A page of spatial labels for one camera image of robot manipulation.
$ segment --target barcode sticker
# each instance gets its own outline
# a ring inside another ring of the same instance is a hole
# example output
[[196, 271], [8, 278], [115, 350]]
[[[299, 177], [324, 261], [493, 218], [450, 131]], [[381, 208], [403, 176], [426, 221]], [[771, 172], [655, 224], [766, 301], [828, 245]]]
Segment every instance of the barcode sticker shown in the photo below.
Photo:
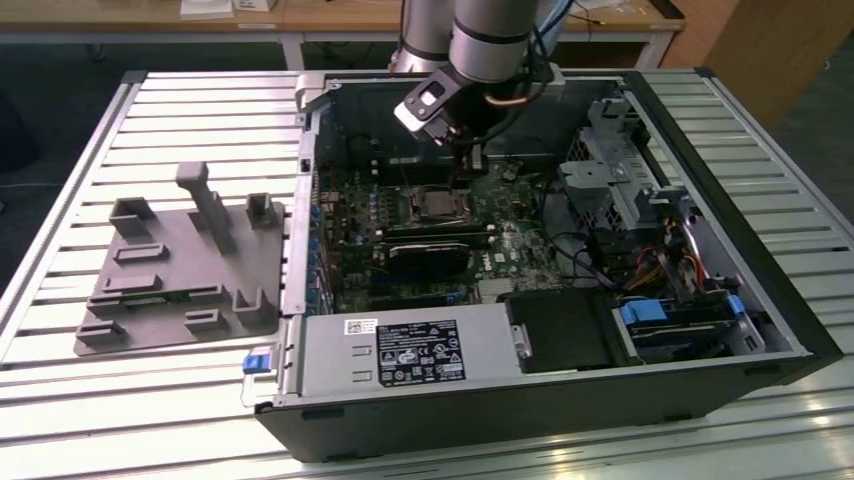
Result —
[[357, 318], [344, 322], [344, 335], [361, 335], [377, 332], [375, 318]]

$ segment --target motherboard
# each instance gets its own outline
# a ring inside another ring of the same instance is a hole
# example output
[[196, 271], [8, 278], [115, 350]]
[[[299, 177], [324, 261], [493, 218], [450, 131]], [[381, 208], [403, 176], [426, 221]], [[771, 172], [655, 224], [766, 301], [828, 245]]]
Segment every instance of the motherboard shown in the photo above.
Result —
[[406, 170], [397, 185], [378, 168], [322, 174], [336, 312], [494, 303], [559, 287], [537, 214], [542, 173], [507, 158], [467, 188], [451, 188], [410, 184]]

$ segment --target table leg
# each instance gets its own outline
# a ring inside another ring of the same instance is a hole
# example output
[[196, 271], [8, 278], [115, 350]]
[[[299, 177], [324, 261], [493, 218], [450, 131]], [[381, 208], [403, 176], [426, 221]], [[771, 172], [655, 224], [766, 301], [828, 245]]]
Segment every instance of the table leg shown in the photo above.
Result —
[[303, 34], [300, 32], [283, 33], [280, 43], [287, 69], [306, 70], [306, 61], [303, 60]]
[[104, 53], [104, 44], [103, 43], [87, 43], [83, 45], [86, 47], [86, 53], [90, 55], [90, 60], [95, 63], [100, 63], [107, 58], [107, 54]]
[[658, 68], [665, 58], [665, 53], [667, 53], [671, 40], [673, 32], [658, 32], [653, 34], [653, 38], [641, 51], [635, 68]]

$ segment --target white sticker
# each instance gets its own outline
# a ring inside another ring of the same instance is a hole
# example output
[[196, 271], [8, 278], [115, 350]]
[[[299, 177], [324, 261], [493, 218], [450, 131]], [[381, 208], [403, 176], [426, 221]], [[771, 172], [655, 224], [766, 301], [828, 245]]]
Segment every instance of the white sticker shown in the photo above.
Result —
[[355, 318], [344, 322], [344, 335], [359, 335], [377, 332], [375, 318]]
[[252, 30], [272, 30], [276, 28], [275, 23], [239, 23], [238, 28], [248, 28]]

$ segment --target circuit board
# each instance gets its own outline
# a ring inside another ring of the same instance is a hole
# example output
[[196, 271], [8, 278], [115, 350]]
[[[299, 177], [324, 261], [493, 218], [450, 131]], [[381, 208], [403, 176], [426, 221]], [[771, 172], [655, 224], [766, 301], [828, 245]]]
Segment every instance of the circuit board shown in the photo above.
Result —
[[[438, 299], [446, 305], [494, 302], [493, 292], [481, 290], [486, 284], [495, 285], [489, 282], [495, 279], [505, 279], [498, 285], [507, 293], [562, 285], [537, 218], [542, 175], [518, 174], [518, 170], [511, 161], [493, 162], [489, 173], [466, 190], [438, 185], [382, 186], [358, 171], [344, 178], [322, 177], [338, 313], [391, 308], [399, 301], [406, 304], [401, 308], [414, 308], [419, 299]], [[471, 250], [465, 272], [431, 281], [383, 281], [387, 272], [375, 266], [375, 232], [461, 223], [487, 225], [491, 232], [487, 247]]]

